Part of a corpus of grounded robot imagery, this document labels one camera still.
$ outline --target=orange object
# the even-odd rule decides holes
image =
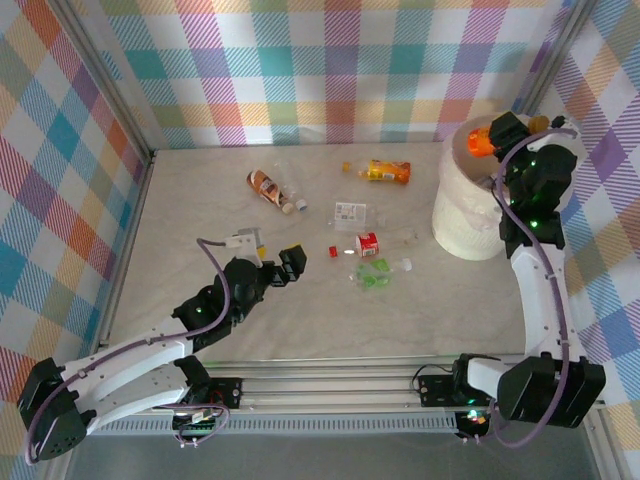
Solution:
[[[294,206],[288,202],[287,197],[280,191],[280,187],[271,180],[262,170],[253,170],[247,175],[247,183],[267,202],[281,208],[285,214],[290,214]]]
[[[489,129],[491,127],[476,128],[472,130],[467,139],[467,146],[469,152],[474,157],[486,157],[487,155],[493,155],[496,151],[496,147],[491,145],[489,139]]]
[[[411,164],[409,162],[371,160],[369,168],[358,172],[358,175],[371,181],[396,182],[406,185],[411,178]]]
[[[549,128],[550,124],[551,121],[549,120],[549,117],[538,115],[537,117],[531,117],[527,127],[529,128],[531,135],[533,135],[534,133],[544,132]]]

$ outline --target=orange juice bottle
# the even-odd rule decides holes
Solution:
[[[344,162],[342,171],[351,171],[351,163]],[[366,170],[360,170],[358,176],[370,181],[395,182],[406,185],[411,177],[411,164],[409,162],[383,162],[371,160]]]

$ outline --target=bottle label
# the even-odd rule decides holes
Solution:
[[[344,232],[364,230],[367,219],[366,203],[336,202],[334,212],[335,229]]]
[[[356,250],[361,257],[371,257],[380,251],[376,234],[364,233],[356,237]]]

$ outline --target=cable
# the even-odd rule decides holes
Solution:
[[[493,197],[493,199],[496,201],[496,203],[500,207],[500,210],[502,210],[504,212],[504,209],[502,208],[502,204],[500,203],[500,200],[498,200],[498,197],[496,197],[496,191],[495,190],[496,190],[496,181],[494,180],[493,183],[491,184],[491,196]]]
[[[507,170],[507,165],[509,164],[509,161],[511,161],[513,156],[521,148],[527,146],[532,142],[535,142],[536,140],[544,138],[547,135],[554,134],[554,133],[571,135],[573,138],[576,138],[578,136],[577,132],[575,132],[574,130],[570,130],[568,128],[554,128],[551,130],[546,130],[544,132],[536,133],[518,142],[504,157],[504,160],[500,164],[500,169],[498,170],[498,175],[496,177],[496,184],[498,185],[503,184],[504,174]],[[524,222],[522,222],[522,220],[518,218],[518,216],[514,213],[514,211],[511,210],[511,207],[509,206],[509,204],[504,198],[504,191],[502,188],[498,189],[498,200],[504,212],[511,218],[511,220],[513,220],[513,222],[518,227],[520,227],[520,229],[531,241],[531,245],[533,246],[535,251],[540,256],[540,260],[542,261],[542,264],[548,276],[549,283],[551,285],[551,291],[553,292],[553,299],[556,307],[556,313],[558,315],[558,323],[560,324],[562,367],[560,368],[560,379],[558,381],[558,386],[556,387],[556,391],[553,394],[553,397],[551,398],[551,402],[549,403],[547,410],[544,412],[544,414],[540,418],[540,421],[536,424],[533,430],[531,430],[525,437],[518,440],[517,442],[507,442],[504,439],[502,439],[499,433],[502,430],[501,428],[497,428],[494,430],[494,434],[496,438],[502,445],[509,448],[520,448],[528,444],[531,440],[533,440],[535,437],[537,437],[540,434],[544,426],[551,419],[551,416],[553,415],[556,408],[558,407],[558,404],[560,403],[560,399],[562,398],[562,394],[564,393],[564,389],[567,385],[567,375],[569,373],[569,334],[567,332],[567,319],[565,318],[565,315],[564,315],[564,305],[562,303],[562,294],[560,292],[560,287],[558,286],[558,280],[555,277],[555,273],[553,271],[553,267],[551,265],[551,261],[549,260],[549,257],[547,257],[547,254],[542,248],[542,245],[540,244],[536,236],[533,234],[533,232],[529,230],[529,228],[527,228]],[[495,407],[493,407],[493,411],[491,412],[492,416],[494,414],[497,414]]]
[[[453,373],[453,370],[447,370],[446,368],[444,368],[441,365],[436,365],[435,363],[425,363],[423,366],[421,366],[416,373],[413,374],[413,378],[411,379],[411,389],[414,390],[416,393],[420,393],[420,390],[418,390],[415,387],[415,383],[416,383],[416,378],[418,378],[418,375],[420,374],[420,372],[422,370],[424,370],[427,367],[432,367],[432,368],[439,368],[440,370],[444,370],[447,373]]]
[[[53,390],[53,392],[51,392],[51,394],[42,402],[38,410],[36,410],[36,413],[33,416],[33,419],[31,420],[31,424],[29,425],[29,429],[27,430],[26,446],[25,446],[25,453],[24,453],[24,460],[27,463],[27,465],[30,465],[30,466],[35,465],[36,462],[38,461],[37,454],[33,452],[33,450],[35,450],[35,448],[37,447],[33,445],[33,436],[35,434],[36,427],[38,426],[38,423],[40,422],[40,420],[42,420],[42,416],[44,415],[44,412],[47,409],[47,407],[49,407],[53,399],[56,398],[60,394],[60,392],[62,392],[65,388],[69,387],[78,379],[86,377],[89,372],[95,370],[100,365],[108,362],[109,360],[125,352],[141,347],[143,345],[152,345],[159,341],[167,342],[167,341],[178,340],[183,338],[192,338],[216,328],[224,320],[224,318],[227,315],[227,312],[229,311],[229,306],[231,305],[231,293],[229,290],[229,283],[227,282],[227,279],[224,276],[224,271],[222,270],[222,267],[220,266],[216,258],[213,256],[213,254],[206,247],[207,245],[217,246],[219,242],[211,242],[203,238],[198,238],[196,240],[196,243],[200,248],[202,248],[202,250],[207,255],[209,260],[211,260],[211,263],[213,263],[213,266],[215,267],[216,271],[218,272],[218,276],[220,277],[220,281],[222,282],[222,289],[224,291],[224,306],[222,307],[222,311],[220,312],[220,315],[218,315],[218,318],[216,318],[213,323],[207,325],[206,327],[202,327],[197,330],[193,330],[191,332],[176,333],[173,335],[166,335],[166,336],[157,336],[149,339],[138,340],[136,342],[125,345],[121,348],[118,348],[117,350],[114,350],[113,352],[109,352],[104,357],[100,357],[93,363],[90,363],[89,365],[87,365],[84,369],[78,370],[78,372],[76,372],[67,380],[65,380],[60,385],[58,385]]]
[[[167,408],[167,409],[187,408],[190,410],[196,410],[196,409],[199,410],[202,408],[216,408],[218,410],[221,410],[224,413],[224,419],[221,420],[219,425],[216,425],[216,428],[214,428],[210,433],[206,434],[205,436],[198,438],[197,440],[194,438],[191,442],[187,442],[187,440],[182,436],[182,432],[184,432],[186,425],[183,425],[182,427],[180,427],[178,429],[178,434],[174,435],[176,440],[180,442],[180,448],[184,448],[185,445],[192,445],[194,448],[199,447],[204,442],[209,440],[211,437],[217,435],[220,432],[220,430],[222,430],[227,425],[227,423],[229,422],[229,418],[231,417],[231,411],[229,410],[229,408],[226,405],[223,405],[220,403],[214,403],[214,404],[202,403],[202,404],[192,404],[192,405],[183,405],[181,403],[171,403],[168,405],[162,405],[160,408]]]

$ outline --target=metal bracket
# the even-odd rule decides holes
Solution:
[[[212,378],[209,380],[209,397],[212,403],[220,402],[230,410],[239,409],[242,399],[242,379]]]
[[[418,390],[423,407],[488,407],[491,400],[481,392],[472,397],[461,395],[454,388],[452,375],[421,375]]]

